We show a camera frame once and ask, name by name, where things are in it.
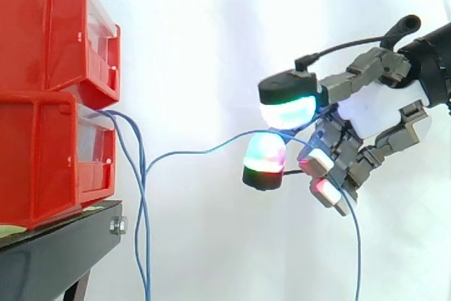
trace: led light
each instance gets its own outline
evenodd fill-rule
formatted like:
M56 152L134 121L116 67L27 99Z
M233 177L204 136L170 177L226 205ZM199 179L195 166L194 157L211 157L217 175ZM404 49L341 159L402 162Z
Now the led light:
M249 142L243 162L254 171L279 173L285 167L285 152L286 146L281 136L258 133Z
M315 195L320 194L332 206L335 206L341 199L340 191L327 179L320 180L312 192Z
M289 130L302 126L314 117L316 99L314 96L277 105L260 105L261 115L274 128Z

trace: plastic container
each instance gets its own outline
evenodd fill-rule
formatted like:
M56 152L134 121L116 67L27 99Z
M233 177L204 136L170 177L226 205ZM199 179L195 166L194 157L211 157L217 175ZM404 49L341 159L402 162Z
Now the plastic container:
M0 227L30 230L114 193L114 126L69 93L0 93L0 140Z
M119 100L120 29L98 0L0 0L0 92L60 91L102 109Z

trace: white wall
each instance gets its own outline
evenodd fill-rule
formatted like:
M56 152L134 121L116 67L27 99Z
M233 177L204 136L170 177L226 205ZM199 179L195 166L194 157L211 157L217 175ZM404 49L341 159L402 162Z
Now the white wall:
M442 0L101 1L123 29L117 109L139 122L149 158L264 127L257 82L297 56L383 34L408 13L422 18L421 34L447 21ZM366 48L314 69L338 72ZM444 108L431 115L426 141L387 160L362 188L364 301L451 300L451 120ZM353 300L351 218L324 209L308 178L286 178L271 193L245 187L246 146L169 159L151 174L154 300ZM294 167L299 147L291 147ZM117 184L133 223L139 195L122 154ZM132 238L95 267L87 301L143 300Z

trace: robotic hand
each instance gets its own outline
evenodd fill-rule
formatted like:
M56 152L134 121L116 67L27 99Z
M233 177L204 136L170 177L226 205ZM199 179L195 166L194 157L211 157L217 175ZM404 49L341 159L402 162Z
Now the robotic hand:
M421 26L418 17L402 18L383 37L342 44L295 61L295 69L259 83L261 112L273 130L294 136L316 121L299 167L312 177L310 190L325 206L344 215L342 193L357 202L357 190L386 156L422 140L431 125L425 108L449 103L451 23L414 40L397 52L395 44ZM341 48L381 41L346 71L320 81L307 67ZM243 182L272 190L285 168L283 134L256 135L245 157ZM373 145L364 141L376 136Z

